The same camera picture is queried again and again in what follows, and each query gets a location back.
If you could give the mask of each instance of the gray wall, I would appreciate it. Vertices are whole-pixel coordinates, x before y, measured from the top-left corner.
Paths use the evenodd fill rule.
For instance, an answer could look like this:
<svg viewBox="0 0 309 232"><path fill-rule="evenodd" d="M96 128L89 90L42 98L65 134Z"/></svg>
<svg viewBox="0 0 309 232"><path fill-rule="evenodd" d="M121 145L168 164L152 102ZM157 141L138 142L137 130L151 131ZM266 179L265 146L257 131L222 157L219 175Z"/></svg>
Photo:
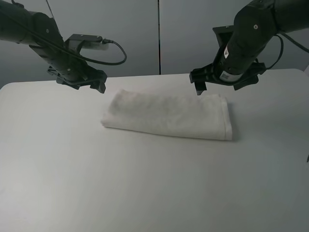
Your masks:
<svg viewBox="0 0 309 232"><path fill-rule="evenodd" d="M251 0L160 0L162 74L189 73L213 62L219 45L213 27L233 25L235 15ZM309 29L290 33L309 47ZM280 41L273 38L259 59L273 64ZM305 70L309 54L284 39L284 54L275 69Z"/></svg>
<svg viewBox="0 0 309 232"><path fill-rule="evenodd" d="M48 13L45 0L18 0L30 11ZM123 46L128 60L120 66L91 66L109 77L159 74L157 0L49 0L66 40L74 33L100 35ZM10 82L54 80L46 64L27 45L0 41L0 88ZM108 51L82 54L102 60L122 60L114 45Z"/></svg>

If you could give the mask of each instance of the white table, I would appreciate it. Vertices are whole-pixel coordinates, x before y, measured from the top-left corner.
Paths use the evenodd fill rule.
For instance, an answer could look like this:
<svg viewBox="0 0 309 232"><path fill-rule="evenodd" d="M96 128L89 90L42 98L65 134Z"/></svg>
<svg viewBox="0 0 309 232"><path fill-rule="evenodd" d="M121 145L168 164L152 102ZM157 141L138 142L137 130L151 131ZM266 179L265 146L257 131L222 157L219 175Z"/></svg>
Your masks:
<svg viewBox="0 0 309 232"><path fill-rule="evenodd" d="M0 91L1 232L309 230L309 77L268 71L226 96L234 141L106 129L116 90L196 95L187 74Z"/></svg>

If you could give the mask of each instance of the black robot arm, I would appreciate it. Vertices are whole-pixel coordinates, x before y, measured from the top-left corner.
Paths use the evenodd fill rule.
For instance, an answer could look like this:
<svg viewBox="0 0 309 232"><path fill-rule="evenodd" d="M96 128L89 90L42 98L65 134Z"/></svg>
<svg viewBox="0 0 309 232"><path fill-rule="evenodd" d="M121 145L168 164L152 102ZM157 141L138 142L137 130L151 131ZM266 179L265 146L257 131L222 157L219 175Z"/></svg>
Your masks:
<svg viewBox="0 0 309 232"><path fill-rule="evenodd" d="M190 73L197 94L207 90L205 82L235 90L256 84L257 75L267 70L254 62L257 56L273 36L308 28L308 12L308 0L254 0L236 15L233 26L214 28L220 46L214 62Z"/></svg>
<svg viewBox="0 0 309 232"><path fill-rule="evenodd" d="M57 83L79 89L90 85L104 93L107 75L96 70L86 61L103 65L119 65L126 61L126 53L114 41L101 36L74 34L63 41L53 18L39 12L27 11L20 3L12 4L0 0L0 40L28 44L49 65L48 72L57 76ZM82 48L101 50L104 44L114 43L120 47L125 59L118 63L107 63L82 57Z"/></svg>

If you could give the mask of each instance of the white towel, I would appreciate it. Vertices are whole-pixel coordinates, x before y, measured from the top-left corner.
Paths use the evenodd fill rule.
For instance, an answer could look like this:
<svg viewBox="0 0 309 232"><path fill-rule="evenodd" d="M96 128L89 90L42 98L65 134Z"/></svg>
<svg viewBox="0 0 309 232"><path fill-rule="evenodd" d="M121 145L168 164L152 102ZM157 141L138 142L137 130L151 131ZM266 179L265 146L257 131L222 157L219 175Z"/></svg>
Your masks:
<svg viewBox="0 0 309 232"><path fill-rule="evenodd" d="M120 90L102 124L167 136L232 140L227 102L219 95L166 97Z"/></svg>

